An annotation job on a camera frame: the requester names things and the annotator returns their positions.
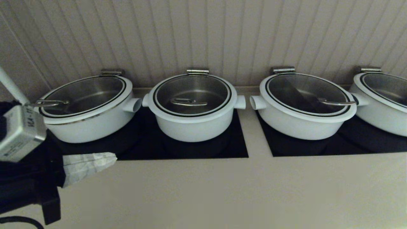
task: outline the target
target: black induction plate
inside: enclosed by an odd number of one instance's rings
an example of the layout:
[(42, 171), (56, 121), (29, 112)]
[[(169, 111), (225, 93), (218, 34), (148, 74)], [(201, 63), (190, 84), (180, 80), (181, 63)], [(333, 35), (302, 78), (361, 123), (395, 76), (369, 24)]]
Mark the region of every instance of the black induction plate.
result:
[(118, 160), (249, 157), (236, 110), (226, 131), (213, 139), (195, 143), (177, 141), (165, 135), (148, 108), (140, 108), (126, 126), (96, 141), (73, 144), (58, 140), (49, 131), (47, 134), (63, 155), (112, 152)]
[(407, 137), (380, 130), (354, 116), (333, 136), (303, 140), (287, 136), (269, 126), (256, 111), (273, 156), (323, 156), (407, 152)]

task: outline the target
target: countertop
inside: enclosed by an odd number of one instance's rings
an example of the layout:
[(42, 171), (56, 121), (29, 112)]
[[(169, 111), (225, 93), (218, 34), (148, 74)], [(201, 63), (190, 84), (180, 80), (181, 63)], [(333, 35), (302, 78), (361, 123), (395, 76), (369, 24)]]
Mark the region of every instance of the countertop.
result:
[[(246, 99), (248, 159), (117, 161), (59, 189), (46, 228), (407, 228), (407, 153), (273, 157)], [(16, 215), (44, 223), (39, 205)]]

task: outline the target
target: metal bracket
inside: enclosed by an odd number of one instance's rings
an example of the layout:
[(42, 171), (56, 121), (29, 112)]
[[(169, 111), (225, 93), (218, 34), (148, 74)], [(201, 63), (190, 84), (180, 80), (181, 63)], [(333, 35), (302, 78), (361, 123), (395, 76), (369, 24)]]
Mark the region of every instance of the metal bracket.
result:
[(360, 73), (382, 73), (381, 68), (379, 67), (358, 67), (358, 72)]
[(187, 69), (186, 72), (188, 75), (208, 75), (208, 69)]
[(281, 66), (281, 67), (272, 67), (270, 69), (271, 75), (282, 74), (282, 73), (295, 73), (295, 68), (293, 66)]
[(124, 76), (123, 69), (102, 69), (99, 76)]

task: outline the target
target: metal handle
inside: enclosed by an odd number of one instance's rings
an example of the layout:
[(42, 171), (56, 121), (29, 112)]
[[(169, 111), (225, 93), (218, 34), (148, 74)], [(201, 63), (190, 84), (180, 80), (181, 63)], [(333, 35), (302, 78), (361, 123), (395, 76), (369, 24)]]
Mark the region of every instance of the metal handle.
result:
[(183, 98), (172, 98), (170, 101), (172, 104), (180, 106), (206, 106), (208, 104), (207, 102), (197, 102), (196, 100), (193, 99), (183, 99)]
[(349, 106), (349, 105), (356, 105), (357, 104), (357, 102), (355, 102), (355, 101), (350, 101), (350, 102), (330, 102), (330, 101), (327, 101), (324, 98), (318, 98), (318, 101), (320, 101), (323, 104), (333, 105), (333, 106)]
[(208, 69), (187, 69), (186, 70), (188, 75), (208, 75)]
[(360, 73), (382, 73), (382, 70), (380, 67), (371, 67), (371, 66), (365, 66), (365, 67), (358, 67), (358, 71)]
[(58, 106), (58, 105), (67, 105), (69, 104), (68, 100), (46, 100), (39, 99), (35, 103), (29, 104), (32, 107), (49, 107), (49, 106)]
[(279, 66), (279, 67), (272, 67), (270, 69), (270, 74), (282, 74), (282, 73), (295, 73), (295, 68), (293, 66)]
[(123, 69), (102, 69), (99, 76), (124, 76), (125, 71)]

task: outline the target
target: beadboard wall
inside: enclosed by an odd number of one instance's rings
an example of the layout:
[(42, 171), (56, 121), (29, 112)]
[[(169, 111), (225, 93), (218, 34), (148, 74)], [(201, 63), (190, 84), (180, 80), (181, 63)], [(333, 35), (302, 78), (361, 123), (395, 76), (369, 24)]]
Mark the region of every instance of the beadboard wall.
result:
[(406, 0), (1, 0), (0, 65), (31, 100), (102, 68), (135, 87), (189, 67), (258, 85), (281, 65), (350, 84), (357, 65), (407, 77), (406, 28)]

